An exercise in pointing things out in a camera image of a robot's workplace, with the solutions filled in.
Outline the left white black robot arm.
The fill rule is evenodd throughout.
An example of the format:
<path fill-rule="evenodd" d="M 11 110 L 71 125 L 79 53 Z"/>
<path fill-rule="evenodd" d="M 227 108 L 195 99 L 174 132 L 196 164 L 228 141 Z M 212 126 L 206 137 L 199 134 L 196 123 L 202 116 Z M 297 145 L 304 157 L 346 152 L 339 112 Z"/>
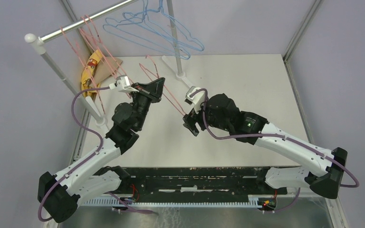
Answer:
<path fill-rule="evenodd" d="M 95 91 L 117 90 L 129 94 L 130 103 L 120 103 L 112 116 L 113 126 L 99 127 L 105 136 L 82 126 L 99 138 L 99 144 L 78 161 L 58 171 L 40 176 L 38 184 L 38 219 L 42 222 L 55 220 L 61 223 L 70 218 L 78 207 L 104 193 L 117 191 L 125 193 L 130 189 L 128 174 L 122 168 L 96 173 L 108 162 L 127 152 L 138 140 L 149 107 L 162 99 L 165 78 L 160 77 L 150 83 L 130 83 L 126 75 L 116 78 L 116 82 Z"/>

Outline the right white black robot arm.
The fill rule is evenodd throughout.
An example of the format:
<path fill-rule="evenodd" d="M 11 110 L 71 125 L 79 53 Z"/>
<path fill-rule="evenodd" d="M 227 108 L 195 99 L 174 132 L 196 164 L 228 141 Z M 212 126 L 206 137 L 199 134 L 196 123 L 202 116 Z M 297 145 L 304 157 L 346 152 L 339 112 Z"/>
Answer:
<path fill-rule="evenodd" d="M 292 168 L 266 168 L 255 181 L 258 192 L 279 188 L 309 188 L 315 194 L 336 199 L 341 187 L 348 152 L 315 146 L 279 129 L 266 118 L 241 111 L 225 94 L 207 97 L 204 89 L 188 92 L 192 110 L 183 117 L 184 127 L 197 136 L 199 131 L 217 140 L 235 139 L 274 151 L 299 164 Z"/>

